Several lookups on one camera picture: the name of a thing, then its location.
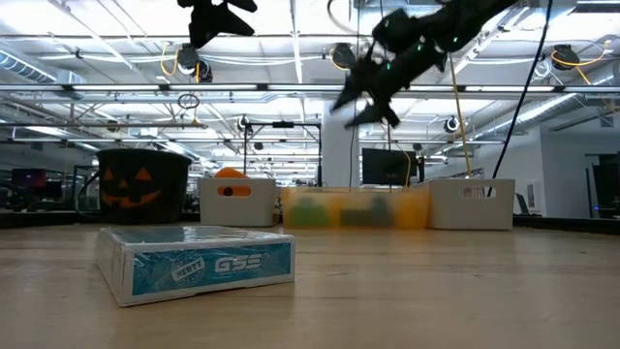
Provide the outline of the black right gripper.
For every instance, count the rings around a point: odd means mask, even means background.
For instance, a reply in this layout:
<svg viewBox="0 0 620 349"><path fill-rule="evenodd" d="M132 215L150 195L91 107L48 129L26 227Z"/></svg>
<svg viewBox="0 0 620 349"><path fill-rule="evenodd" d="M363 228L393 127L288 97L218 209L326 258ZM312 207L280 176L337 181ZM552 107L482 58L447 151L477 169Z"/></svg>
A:
<svg viewBox="0 0 620 349"><path fill-rule="evenodd" d="M344 128L384 122L395 128L401 120L389 105L389 99L433 66L444 72L447 59L447 54L431 40L414 42L392 60L381 63L375 62L372 55L364 57L355 72L347 76L330 111L338 111L362 93L367 93L377 103L367 104L362 111L354 111Z"/></svg>

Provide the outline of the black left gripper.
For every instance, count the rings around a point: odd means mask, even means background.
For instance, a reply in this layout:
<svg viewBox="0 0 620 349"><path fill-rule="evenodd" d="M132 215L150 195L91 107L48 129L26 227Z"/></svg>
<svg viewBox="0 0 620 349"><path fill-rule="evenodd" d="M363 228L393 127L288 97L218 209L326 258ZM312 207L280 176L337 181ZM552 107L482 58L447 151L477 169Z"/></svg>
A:
<svg viewBox="0 0 620 349"><path fill-rule="evenodd" d="M220 32L245 37L255 34L255 30L242 18L227 11L227 3L230 3L243 11L254 13L258 9L255 1L224 1L219 5L214 5L212 0L176 0L179 7L192 8L188 27L190 44L193 48L202 48Z"/></svg>

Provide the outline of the orange foam die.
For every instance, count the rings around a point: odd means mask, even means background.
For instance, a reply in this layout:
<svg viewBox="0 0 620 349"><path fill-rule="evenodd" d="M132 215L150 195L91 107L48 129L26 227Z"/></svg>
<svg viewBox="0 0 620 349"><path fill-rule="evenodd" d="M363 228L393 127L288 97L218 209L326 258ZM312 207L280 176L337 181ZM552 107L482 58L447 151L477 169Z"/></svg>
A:
<svg viewBox="0 0 620 349"><path fill-rule="evenodd" d="M223 168L218 171L215 178L234 178L234 179L248 179L246 174L233 169L233 168ZM218 194L224 197L248 197L251 194L251 188L246 185L238 186L220 186L218 188Z"/></svg>

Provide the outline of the Nertz playing card deck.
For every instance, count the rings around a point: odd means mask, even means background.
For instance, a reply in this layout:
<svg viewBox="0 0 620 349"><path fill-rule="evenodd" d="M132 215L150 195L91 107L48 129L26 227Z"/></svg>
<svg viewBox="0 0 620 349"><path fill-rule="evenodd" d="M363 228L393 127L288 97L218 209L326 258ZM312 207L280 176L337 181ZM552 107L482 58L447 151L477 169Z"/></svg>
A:
<svg viewBox="0 0 620 349"><path fill-rule="evenodd" d="M105 227L95 260L132 306L295 280L291 235L219 226Z"/></svg>

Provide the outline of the white building column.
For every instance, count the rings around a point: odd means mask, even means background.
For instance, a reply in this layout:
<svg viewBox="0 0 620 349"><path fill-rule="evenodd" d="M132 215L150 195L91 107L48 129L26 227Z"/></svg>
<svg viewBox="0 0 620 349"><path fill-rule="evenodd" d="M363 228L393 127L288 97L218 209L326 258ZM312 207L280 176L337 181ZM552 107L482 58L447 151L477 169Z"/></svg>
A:
<svg viewBox="0 0 620 349"><path fill-rule="evenodd" d="M358 131L344 125L357 111L353 104L332 113L332 100L324 101L322 117L322 177L328 187L359 186Z"/></svg>

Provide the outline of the black computer monitor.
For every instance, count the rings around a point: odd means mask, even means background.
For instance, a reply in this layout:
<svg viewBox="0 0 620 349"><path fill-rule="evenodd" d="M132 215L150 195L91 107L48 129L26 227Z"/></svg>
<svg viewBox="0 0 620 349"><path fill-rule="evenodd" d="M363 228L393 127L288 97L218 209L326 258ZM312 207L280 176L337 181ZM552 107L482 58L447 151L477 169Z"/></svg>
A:
<svg viewBox="0 0 620 349"><path fill-rule="evenodd" d="M364 148L361 157L363 184L407 186L417 175L414 151Z"/></svg>

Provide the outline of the orange translucent bin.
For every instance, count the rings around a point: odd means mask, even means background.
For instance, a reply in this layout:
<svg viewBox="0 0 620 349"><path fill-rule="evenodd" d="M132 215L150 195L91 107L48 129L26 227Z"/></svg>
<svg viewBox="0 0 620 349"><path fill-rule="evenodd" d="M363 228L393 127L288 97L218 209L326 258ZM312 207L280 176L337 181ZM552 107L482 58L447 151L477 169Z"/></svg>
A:
<svg viewBox="0 0 620 349"><path fill-rule="evenodd" d="M283 224L289 229L421 230L426 227L428 191L411 188L296 187L281 192ZM292 207L311 198L325 206L326 227L298 228Z"/></svg>

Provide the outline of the long ceiling light strip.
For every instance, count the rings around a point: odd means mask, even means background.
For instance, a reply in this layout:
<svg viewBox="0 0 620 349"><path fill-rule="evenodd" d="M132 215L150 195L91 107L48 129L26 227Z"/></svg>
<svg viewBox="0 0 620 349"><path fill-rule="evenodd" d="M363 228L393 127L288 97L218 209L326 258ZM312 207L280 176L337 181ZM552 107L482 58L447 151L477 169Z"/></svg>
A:
<svg viewBox="0 0 620 349"><path fill-rule="evenodd" d="M282 84L282 83L216 83L216 84L0 84L2 92L204 92L204 91L286 91L286 92L340 92L339 84ZM516 93L523 87L517 85L457 85L458 92ZM455 90L448 85L410 85L400 92L440 93ZM620 85L535 85L531 93L620 93Z"/></svg>

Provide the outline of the white plastic bin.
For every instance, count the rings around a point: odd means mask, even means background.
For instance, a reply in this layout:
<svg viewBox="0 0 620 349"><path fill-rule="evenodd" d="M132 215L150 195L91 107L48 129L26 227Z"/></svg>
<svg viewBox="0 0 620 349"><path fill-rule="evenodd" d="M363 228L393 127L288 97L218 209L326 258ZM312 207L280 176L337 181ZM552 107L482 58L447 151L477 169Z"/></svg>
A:
<svg viewBox="0 0 620 349"><path fill-rule="evenodd" d="M427 227L436 230L509 231L514 179L439 178L424 182L429 192ZM484 199L462 199L460 188L484 186Z"/></svg>
<svg viewBox="0 0 620 349"><path fill-rule="evenodd" d="M270 227L276 183L273 179L202 178L201 223L206 226Z"/></svg>

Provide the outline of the small background monitor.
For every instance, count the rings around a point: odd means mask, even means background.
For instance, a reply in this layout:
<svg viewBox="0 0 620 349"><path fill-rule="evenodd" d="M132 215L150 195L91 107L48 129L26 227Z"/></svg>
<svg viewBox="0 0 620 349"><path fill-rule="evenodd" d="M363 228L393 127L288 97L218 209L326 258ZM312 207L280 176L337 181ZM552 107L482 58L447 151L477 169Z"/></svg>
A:
<svg viewBox="0 0 620 349"><path fill-rule="evenodd" d="M47 183L45 169L12 169L12 186L19 188L44 188Z"/></svg>

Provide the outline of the black background rig frame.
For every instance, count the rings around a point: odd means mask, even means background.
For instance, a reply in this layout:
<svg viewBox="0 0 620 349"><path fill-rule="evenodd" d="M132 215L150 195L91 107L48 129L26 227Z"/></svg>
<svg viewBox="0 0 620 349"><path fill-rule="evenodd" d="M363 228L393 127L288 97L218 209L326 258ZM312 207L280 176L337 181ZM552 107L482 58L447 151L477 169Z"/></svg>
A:
<svg viewBox="0 0 620 349"><path fill-rule="evenodd" d="M323 134L322 134L322 126L319 123L311 123L311 122L294 122L294 121L272 121L272 122L252 122L249 121L246 117L243 117L244 121L244 130L243 130L243 173L247 174L247 155L248 155L248 142L249 138L249 129L257 127L254 131L253 135L257 136L264 127L270 127L273 129L293 129L295 127L299 127L304 130L317 144L318 144L318 169L317 169L317 180L318 186L322 187L323 182ZM318 136L315 137L310 131L309 127L315 127L318 130Z"/></svg>

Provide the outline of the silver ceiling duct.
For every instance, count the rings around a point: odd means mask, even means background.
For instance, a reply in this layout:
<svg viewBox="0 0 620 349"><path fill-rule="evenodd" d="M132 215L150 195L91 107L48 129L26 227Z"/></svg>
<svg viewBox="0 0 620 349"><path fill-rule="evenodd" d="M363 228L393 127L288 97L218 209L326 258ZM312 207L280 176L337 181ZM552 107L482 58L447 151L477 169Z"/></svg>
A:
<svg viewBox="0 0 620 349"><path fill-rule="evenodd" d="M76 84L86 83L80 75L69 70L46 70L23 55L0 48L0 68L35 83Z"/></svg>

